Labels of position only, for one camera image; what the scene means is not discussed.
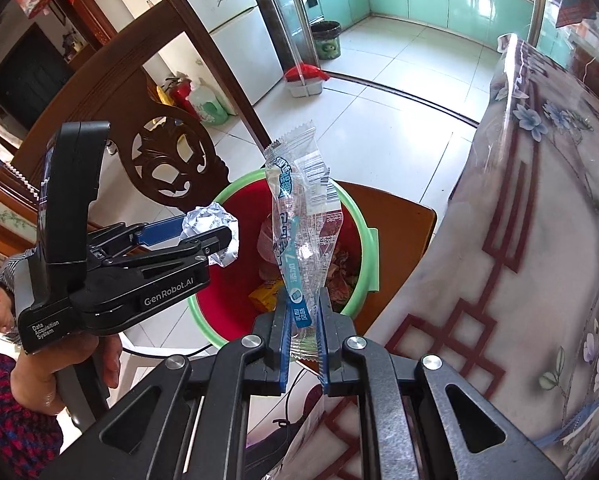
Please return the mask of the person's left hand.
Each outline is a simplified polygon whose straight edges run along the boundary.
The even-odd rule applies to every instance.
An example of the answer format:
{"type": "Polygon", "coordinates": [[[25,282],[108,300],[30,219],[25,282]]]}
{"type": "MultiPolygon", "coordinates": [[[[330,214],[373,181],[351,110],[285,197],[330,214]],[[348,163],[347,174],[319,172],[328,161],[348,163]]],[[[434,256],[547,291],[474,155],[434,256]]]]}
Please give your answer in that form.
{"type": "Polygon", "coordinates": [[[115,389],[119,384],[122,343],[118,335],[97,337],[72,334],[34,354],[22,353],[11,372],[14,400],[29,411],[50,416],[60,414],[65,403],[57,390],[56,374],[100,353],[103,382],[115,389]]]}

